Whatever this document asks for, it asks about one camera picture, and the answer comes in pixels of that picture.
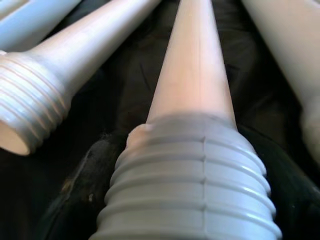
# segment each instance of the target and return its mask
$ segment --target black fabric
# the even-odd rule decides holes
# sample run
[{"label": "black fabric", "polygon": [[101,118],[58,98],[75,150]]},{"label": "black fabric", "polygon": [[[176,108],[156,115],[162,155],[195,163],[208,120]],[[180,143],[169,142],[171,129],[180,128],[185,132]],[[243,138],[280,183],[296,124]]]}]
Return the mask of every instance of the black fabric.
[{"label": "black fabric", "polygon": [[[108,1],[83,0],[52,34]],[[306,174],[301,177],[302,173],[289,171],[282,180],[286,166],[279,163],[281,158],[272,155],[274,159],[265,162],[279,225],[287,239],[291,236],[304,239],[298,236],[316,232],[319,200],[311,189],[317,193],[320,175],[301,140],[300,106],[240,1],[212,2],[238,123],[267,135]],[[178,3],[178,0],[162,1],[79,91],[72,100],[68,118],[35,154],[21,157],[0,150],[0,239],[29,240],[35,237],[35,232],[38,239],[63,240],[73,239],[72,236],[85,239],[93,231],[115,155],[124,144],[122,138],[146,120]],[[114,130],[124,134],[104,139],[105,134]],[[260,148],[259,152],[265,153],[262,143],[255,145],[256,138],[249,140]],[[91,145],[94,154],[86,155]],[[61,189],[62,194],[54,200]]]}]

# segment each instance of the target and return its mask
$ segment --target threaded end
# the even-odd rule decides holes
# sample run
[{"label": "threaded end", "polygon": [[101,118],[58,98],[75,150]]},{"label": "threaded end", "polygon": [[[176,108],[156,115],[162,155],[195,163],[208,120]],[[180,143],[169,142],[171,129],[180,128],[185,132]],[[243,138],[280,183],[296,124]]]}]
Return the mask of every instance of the threaded end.
[{"label": "threaded end", "polygon": [[49,71],[23,53],[0,56],[0,147],[28,155],[67,116],[71,97]]},{"label": "threaded end", "polygon": [[276,240],[265,167],[232,124],[206,115],[138,127],[90,240]]}]

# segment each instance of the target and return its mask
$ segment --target gray plastic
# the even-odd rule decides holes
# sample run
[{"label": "gray plastic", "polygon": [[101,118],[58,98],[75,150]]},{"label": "gray plastic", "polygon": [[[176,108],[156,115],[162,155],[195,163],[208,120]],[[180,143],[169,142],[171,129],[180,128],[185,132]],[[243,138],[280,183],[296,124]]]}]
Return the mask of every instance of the gray plastic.
[{"label": "gray plastic", "polygon": [[265,166],[233,123],[207,115],[137,127],[90,240],[276,240]]}]

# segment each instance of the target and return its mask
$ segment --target white pipe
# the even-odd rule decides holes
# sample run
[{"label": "white pipe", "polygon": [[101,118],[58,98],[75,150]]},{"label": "white pipe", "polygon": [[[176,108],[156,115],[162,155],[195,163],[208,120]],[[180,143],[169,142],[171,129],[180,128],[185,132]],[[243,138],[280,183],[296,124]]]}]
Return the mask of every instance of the white pipe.
[{"label": "white pipe", "polygon": [[198,112],[234,121],[216,22],[212,14],[205,15],[207,1],[196,2],[180,7],[147,123],[159,116]]},{"label": "white pipe", "polygon": [[181,0],[147,124],[90,240],[276,240],[265,166],[234,122],[211,0]]},{"label": "white pipe", "polygon": [[36,46],[81,0],[1,0],[0,50]]},{"label": "white pipe", "polygon": [[30,51],[0,56],[0,146],[28,155],[41,145],[74,94],[160,1],[113,0]]},{"label": "white pipe", "polygon": [[242,0],[304,114],[304,140],[320,164],[320,1]]}]

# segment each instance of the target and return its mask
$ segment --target plastic pipe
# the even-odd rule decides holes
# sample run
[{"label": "plastic pipe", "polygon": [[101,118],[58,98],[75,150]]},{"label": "plastic pipe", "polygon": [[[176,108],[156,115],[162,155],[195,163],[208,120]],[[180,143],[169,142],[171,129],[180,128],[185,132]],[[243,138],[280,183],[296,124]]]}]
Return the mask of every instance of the plastic pipe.
[{"label": "plastic pipe", "polygon": [[275,240],[266,169],[238,133],[211,0],[181,0],[147,123],[90,240]]},{"label": "plastic pipe", "polygon": [[242,0],[303,108],[303,138],[320,164],[320,1]]},{"label": "plastic pipe", "polygon": [[75,93],[159,2],[113,0],[30,51],[0,56],[0,146],[19,155],[40,146]]},{"label": "plastic pipe", "polygon": [[1,0],[0,50],[36,46],[81,0]]}]

